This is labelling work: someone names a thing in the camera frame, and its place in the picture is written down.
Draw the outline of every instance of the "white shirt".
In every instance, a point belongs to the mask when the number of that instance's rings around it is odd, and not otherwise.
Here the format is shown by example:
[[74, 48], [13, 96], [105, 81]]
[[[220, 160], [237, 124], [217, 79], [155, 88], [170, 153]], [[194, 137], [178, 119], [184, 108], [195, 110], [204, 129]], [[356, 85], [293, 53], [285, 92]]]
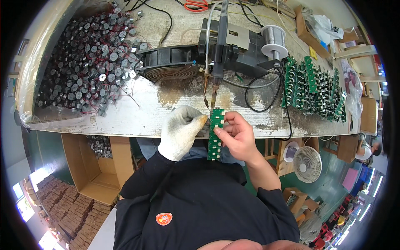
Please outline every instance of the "white shirt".
[[371, 151], [371, 146], [366, 143], [365, 145], [362, 145], [361, 148], [365, 149], [364, 155], [356, 154], [356, 159], [359, 160], [367, 160], [371, 157], [372, 151]]

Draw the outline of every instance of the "yellow tag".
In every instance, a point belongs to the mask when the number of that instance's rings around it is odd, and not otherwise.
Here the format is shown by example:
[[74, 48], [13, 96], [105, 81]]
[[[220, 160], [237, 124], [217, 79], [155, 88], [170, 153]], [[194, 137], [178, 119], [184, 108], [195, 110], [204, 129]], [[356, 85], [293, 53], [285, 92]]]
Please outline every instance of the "yellow tag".
[[318, 60], [317, 58], [317, 52], [310, 46], [310, 56], [314, 58], [315, 60]]

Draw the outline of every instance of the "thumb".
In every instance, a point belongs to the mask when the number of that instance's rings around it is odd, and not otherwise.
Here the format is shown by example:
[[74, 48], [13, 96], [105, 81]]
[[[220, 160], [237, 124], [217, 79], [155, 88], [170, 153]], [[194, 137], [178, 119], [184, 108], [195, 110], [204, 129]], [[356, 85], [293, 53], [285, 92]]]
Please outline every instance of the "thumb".
[[197, 133], [204, 127], [204, 124], [207, 121], [207, 116], [205, 114], [201, 114], [193, 118], [193, 120], [184, 125], [183, 128], [188, 136], [195, 137]]
[[229, 148], [230, 146], [233, 146], [237, 141], [228, 134], [225, 130], [221, 128], [214, 128], [214, 133], [222, 140], [222, 142], [225, 143], [225, 145]]

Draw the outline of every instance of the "workbench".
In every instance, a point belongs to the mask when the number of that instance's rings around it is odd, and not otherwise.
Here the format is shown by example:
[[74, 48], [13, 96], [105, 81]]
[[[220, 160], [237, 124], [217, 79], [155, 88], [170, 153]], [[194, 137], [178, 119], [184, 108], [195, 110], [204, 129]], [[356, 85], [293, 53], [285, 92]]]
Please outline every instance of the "workbench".
[[[124, 8], [129, 10], [135, 1]], [[190, 12], [172, 0], [152, 0], [149, 5], [169, 12], [173, 19], [173, 25], [170, 33], [162, 46], [173, 46], [180, 44], [182, 32], [188, 28], [200, 28], [204, 18], [208, 18], [209, 11]], [[255, 14], [269, 16], [273, 19], [259, 16], [259, 20], [263, 25], [274, 24], [283, 27], [280, 19], [275, 11], [264, 6], [250, 6]], [[153, 47], [157, 48], [160, 39], [166, 33], [169, 25], [169, 17], [160, 11], [153, 10], [147, 6], [142, 6], [135, 10], [144, 12], [144, 16], [136, 22], [137, 33], [143, 41], [147, 41]], [[251, 23], [246, 19], [239, 6], [229, 6], [229, 23], [242, 26], [256, 33], [260, 32], [260, 27]], [[213, 19], [219, 19], [219, 11], [213, 13]], [[295, 20], [282, 16], [282, 20], [286, 27], [294, 30], [296, 27]], [[286, 31], [286, 47], [291, 56], [296, 60], [302, 60], [304, 56], [308, 56], [309, 46], [297, 37], [293, 31]], [[197, 44], [200, 31], [191, 30], [185, 34], [184, 44]], [[318, 60], [313, 59], [313, 63], [321, 65], [321, 68], [328, 69], [333, 75], [327, 60], [318, 56]], [[340, 72], [340, 86], [344, 87], [344, 78], [340, 61], [333, 61], [334, 67]], [[245, 84], [251, 79], [244, 78]], [[256, 109], [263, 109], [270, 104], [273, 96], [278, 89], [279, 81], [268, 87], [251, 90], [249, 99]], [[55, 131], [63, 133], [76, 134], [98, 134], [113, 136], [135, 136], [135, 137], [160, 137], [161, 127], [164, 116], [166, 116], [173, 108], [181, 105], [190, 105], [197, 108], [205, 114], [210, 114], [209, 109], [203, 101], [203, 85], [202, 82], [193, 81], [192, 84], [179, 86], [177, 84], [156, 84], [144, 78], [131, 80], [125, 87], [127, 93], [131, 93], [132, 97], [127, 95], [121, 98], [113, 105], [110, 105], [106, 111], [106, 116], [86, 115], [81, 121], [58, 129], [45, 129], [45, 131]], [[290, 129], [286, 109], [280, 106], [283, 88], [276, 99], [274, 105], [263, 113], [256, 113], [249, 109], [244, 100], [245, 88], [240, 88], [223, 82], [218, 90], [216, 99], [216, 107], [225, 109], [225, 111], [239, 112], [254, 128], [256, 138], [285, 138], [289, 136]], [[212, 86], [208, 85], [207, 99], [211, 100]], [[353, 120], [353, 129], [350, 131], [350, 113], [347, 112], [347, 122], [337, 123], [328, 120], [321, 120], [317, 115], [305, 116], [302, 111], [289, 107], [290, 119], [292, 123], [293, 137], [309, 137], [309, 136], [331, 136], [359, 133], [359, 120]]]

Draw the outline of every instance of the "pink sheet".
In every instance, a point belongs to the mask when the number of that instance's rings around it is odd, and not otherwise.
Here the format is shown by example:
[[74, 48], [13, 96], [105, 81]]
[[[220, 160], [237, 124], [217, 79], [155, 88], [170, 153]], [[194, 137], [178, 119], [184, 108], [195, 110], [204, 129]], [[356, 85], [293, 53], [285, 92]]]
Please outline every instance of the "pink sheet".
[[349, 191], [353, 189], [354, 183], [356, 182], [356, 178], [358, 176], [358, 170], [355, 170], [353, 168], [349, 168], [347, 170], [346, 177], [344, 178], [344, 181], [342, 185]]

